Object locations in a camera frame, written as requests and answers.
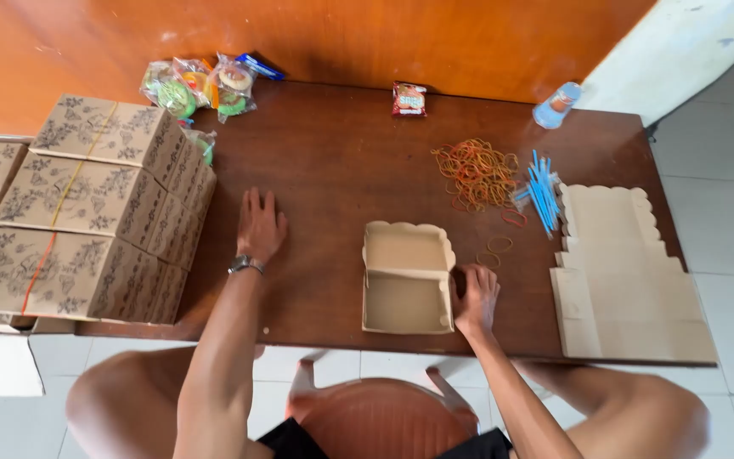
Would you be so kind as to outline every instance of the open cardboard box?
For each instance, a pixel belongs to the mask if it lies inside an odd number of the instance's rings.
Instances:
[[[455,266],[446,231],[432,224],[372,221],[364,229],[366,332],[454,332],[449,271]]]

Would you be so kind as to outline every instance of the plastic chair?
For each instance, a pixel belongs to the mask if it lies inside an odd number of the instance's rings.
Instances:
[[[478,434],[478,418],[437,368],[443,393],[389,378],[317,389],[313,361],[300,360],[285,417],[293,416],[330,459],[429,459]]]

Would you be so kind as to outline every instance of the knee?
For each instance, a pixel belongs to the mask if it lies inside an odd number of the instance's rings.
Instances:
[[[81,424],[107,412],[143,374],[141,353],[135,351],[116,354],[86,370],[67,393],[67,421],[71,425]]]
[[[663,377],[642,375],[637,396],[653,410],[660,422],[671,425],[692,451],[700,452],[709,443],[709,411],[701,399]]]

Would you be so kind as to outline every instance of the right hand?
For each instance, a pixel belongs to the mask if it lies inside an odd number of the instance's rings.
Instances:
[[[266,264],[279,250],[288,235],[288,219],[282,212],[276,214],[274,200],[273,193],[266,193],[263,208],[257,187],[243,194],[237,229],[237,256],[248,255]]]
[[[463,265],[458,268],[466,275],[466,293],[463,298],[458,298],[455,280],[449,278],[455,326],[466,338],[491,333],[494,307],[500,294],[497,275],[482,265]]]

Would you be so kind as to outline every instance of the pile of rubber bands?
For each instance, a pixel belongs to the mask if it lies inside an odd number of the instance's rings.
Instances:
[[[484,212],[487,205],[514,207],[512,177],[519,169],[514,153],[500,153],[481,139],[443,147],[432,154],[440,173],[453,179],[446,184],[446,192],[455,195],[452,207],[470,213]]]

